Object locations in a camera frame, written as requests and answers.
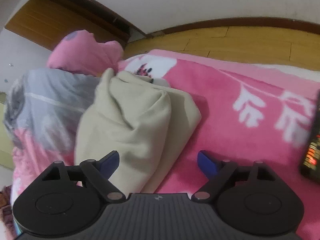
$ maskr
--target yellow-green object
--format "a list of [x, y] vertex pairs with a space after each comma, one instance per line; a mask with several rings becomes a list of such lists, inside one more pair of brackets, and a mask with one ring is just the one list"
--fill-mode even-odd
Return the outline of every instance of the yellow-green object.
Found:
[[11, 140], [9, 139], [3, 124], [3, 111], [4, 105], [0, 103], [0, 165], [5, 166], [9, 169], [13, 169], [13, 161], [11, 157], [11, 152], [13, 149], [13, 145]]

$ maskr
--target red light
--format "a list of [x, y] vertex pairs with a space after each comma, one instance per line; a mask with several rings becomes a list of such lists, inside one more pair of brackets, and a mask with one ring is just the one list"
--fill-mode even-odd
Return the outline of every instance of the red light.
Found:
[[314, 159], [314, 158], [310, 158], [310, 161], [309, 161], [311, 164], [313, 165], [316, 165], [317, 164], [317, 161]]

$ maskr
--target gray ribbed surface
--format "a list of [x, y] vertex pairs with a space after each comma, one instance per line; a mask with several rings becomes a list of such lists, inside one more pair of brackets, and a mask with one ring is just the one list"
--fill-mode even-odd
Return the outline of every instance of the gray ribbed surface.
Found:
[[[19, 237], [19, 240], [40, 239], [49, 238], [26, 234]], [[59, 239], [301, 240], [293, 233], [266, 238], [239, 232], [225, 224], [209, 205], [194, 203], [189, 200], [187, 194], [132, 194], [125, 203], [108, 205], [91, 227], [73, 236]]]

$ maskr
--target gray fabric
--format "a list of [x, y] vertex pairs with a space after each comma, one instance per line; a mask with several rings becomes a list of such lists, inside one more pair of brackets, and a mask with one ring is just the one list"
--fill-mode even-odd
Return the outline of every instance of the gray fabric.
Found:
[[73, 151], [81, 115], [93, 103], [99, 78], [60, 69], [30, 70], [6, 99], [4, 125], [14, 144], [15, 129], [27, 129], [46, 150]]

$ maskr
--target brown baseboard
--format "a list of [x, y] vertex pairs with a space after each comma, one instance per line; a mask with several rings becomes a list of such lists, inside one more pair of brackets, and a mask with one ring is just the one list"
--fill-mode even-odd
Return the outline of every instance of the brown baseboard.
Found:
[[237, 17], [225, 18], [217, 20], [208, 20], [202, 22], [195, 22], [184, 24], [176, 27], [161, 30], [164, 34], [182, 32], [192, 29], [222, 27], [222, 26], [265, 26], [265, 27], [279, 27], [299, 31], [305, 31], [315, 34], [320, 34], [320, 25], [311, 22], [305, 22], [294, 19], [276, 18], [276, 17]]

